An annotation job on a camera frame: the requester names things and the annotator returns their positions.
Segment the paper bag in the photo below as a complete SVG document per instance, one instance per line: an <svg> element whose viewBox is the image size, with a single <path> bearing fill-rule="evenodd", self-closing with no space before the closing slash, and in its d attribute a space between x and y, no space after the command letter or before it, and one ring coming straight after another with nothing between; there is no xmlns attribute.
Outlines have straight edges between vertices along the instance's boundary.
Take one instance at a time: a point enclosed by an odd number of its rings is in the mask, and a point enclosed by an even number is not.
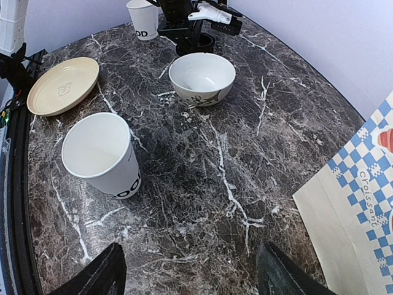
<svg viewBox="0 0 393 295"><path fill-rule="evenodd" d="M329 289L393 294L393 93L294 200Z"/></svg>

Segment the white paper cup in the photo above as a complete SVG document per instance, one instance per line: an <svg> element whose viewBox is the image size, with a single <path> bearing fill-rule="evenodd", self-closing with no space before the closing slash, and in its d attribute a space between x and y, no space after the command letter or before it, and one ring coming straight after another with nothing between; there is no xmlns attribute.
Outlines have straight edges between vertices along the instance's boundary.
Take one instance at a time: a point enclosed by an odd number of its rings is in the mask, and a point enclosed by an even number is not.
<svg viewBox="0 0 393 295"><path fill-rule="evenodd" d="M158 9L146 0L131 0L127 3L136 35L139 40L147 41L158 36Z"/></svg>
<svg viewBox="0 0 393 295"><path fill-rule="evenodd" d="M61 158L70 174L117 199L135 195L141 185L130 128L118 115L99 112L76 123Z"/></svg>

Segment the cream plate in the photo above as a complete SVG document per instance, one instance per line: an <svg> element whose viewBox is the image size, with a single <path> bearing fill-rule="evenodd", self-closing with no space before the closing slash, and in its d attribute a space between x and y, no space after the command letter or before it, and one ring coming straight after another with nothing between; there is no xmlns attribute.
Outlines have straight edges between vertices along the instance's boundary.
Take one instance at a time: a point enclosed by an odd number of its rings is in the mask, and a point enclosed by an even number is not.
<svg viewBox="0 0 393 295"><path fill-rule="evenodd" d="M59 115L80 103L98 79L98 63L88 57L73 58L47 71L31 88L27 107L36 115Z"/></svg>

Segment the table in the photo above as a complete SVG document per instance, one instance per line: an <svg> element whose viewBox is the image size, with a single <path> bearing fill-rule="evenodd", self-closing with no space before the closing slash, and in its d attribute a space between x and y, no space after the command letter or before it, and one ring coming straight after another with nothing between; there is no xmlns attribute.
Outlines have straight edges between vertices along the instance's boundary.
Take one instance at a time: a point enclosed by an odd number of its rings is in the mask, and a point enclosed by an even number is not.
<svg viewBox="0 0 393 295"><path fill-rule="evenodd" d="M100 66L80 105L31 122L30 218L45 292L111 242L125 252L127 294L257 294L255 252L264 240L324 282L292 194L364 121L250 20L236 37L205 30L237 74L228 97L208 108L190 108L174 94L172 42L141 42L130 24L45 57L42 72L74 57ZM118 114L132 128L142 186L131 199L103 195L61 163L68 130L96 112Z"/></svg>

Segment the blue checkered pattern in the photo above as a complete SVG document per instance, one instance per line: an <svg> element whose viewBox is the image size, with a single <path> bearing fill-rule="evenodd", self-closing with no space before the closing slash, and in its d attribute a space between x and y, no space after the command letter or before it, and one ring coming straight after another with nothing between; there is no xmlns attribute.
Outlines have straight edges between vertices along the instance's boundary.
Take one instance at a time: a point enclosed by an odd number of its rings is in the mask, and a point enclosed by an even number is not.
<svg viewBox="0 0 393 295"><path fill-rule="evenodd" d="M385 126L393 128L393 99L387 99L364 124L352 139L328 162L333 175L341 187L350 188L346 196L349 204L358 210L360 224L367 224L368 208L357 172L367 169L370 185L375 197L375 215L380 226L369 230L365 235L374 245L376 263L381 276L390 279L386 284L386 294L393 294L393 233L389 229L389 215L393 208L393 155L387 155L372 143L372 135Z"/></svg>

